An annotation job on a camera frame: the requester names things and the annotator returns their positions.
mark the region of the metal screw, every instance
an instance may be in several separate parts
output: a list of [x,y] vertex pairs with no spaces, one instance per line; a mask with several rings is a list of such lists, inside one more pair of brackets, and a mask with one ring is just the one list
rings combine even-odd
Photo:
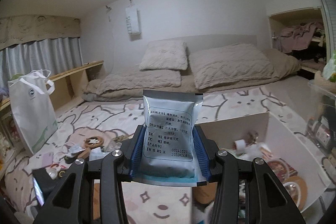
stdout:
[[227,151],[221,149],[221,150],[218,150],[217,154],[220,155],[221,157],[225,157],[227,155]]
[[256,158],[255,163],[259,164],[259,165],[262,165],[262,164],[264,164],[264,160],[262,158]]
[[75,160],[75,164],[77,164],[77,165],[81,165],[83,163],[84,163],[84,159],[83,158],[79,158],[79,159]]
[[112,155],[115,157],[119,157],[123,152],[121,150],[114,150],[112,152]]

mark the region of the tape roll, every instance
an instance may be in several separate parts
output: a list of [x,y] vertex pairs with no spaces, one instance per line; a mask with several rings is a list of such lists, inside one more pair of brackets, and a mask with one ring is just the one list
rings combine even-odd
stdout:
[[235,141],[235,145],[236,145],[237,154],[241,154],[245,152],[246,143],[243,139]]

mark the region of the medicine packet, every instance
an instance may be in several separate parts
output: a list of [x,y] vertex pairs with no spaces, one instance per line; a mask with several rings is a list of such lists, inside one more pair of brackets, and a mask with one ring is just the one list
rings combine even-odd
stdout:
[[206,181],[193,139],[203,94],[144,90],[143,102],[146,131],[133,180],[163,186],[196,186]]

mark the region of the pink blanket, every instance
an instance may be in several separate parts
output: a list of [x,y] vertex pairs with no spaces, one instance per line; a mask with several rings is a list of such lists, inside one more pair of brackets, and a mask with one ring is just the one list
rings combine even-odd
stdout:
[[308,48],[317,28],[324,29],[323,24],[310,22],[304,26],[298,25],[283,29],[277,38],[278,49],[283,53],[290,53],[292,50]]

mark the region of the pillow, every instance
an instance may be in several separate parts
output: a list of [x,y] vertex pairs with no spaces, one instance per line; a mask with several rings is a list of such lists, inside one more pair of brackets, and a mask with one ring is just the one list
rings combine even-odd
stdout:
[[297,72],[301,68],[299,60],[294,56],[279,52],[275,48],[269,48],[262,52],[270,60],[277,77],[280,79]]
[[252,44],[201,50],[190,54],[189,62],[197,89],[275,76],[273,65]]
[[183,41],[153,41],[148,43],[139,69],[186,70],[187,67],[186,44]]

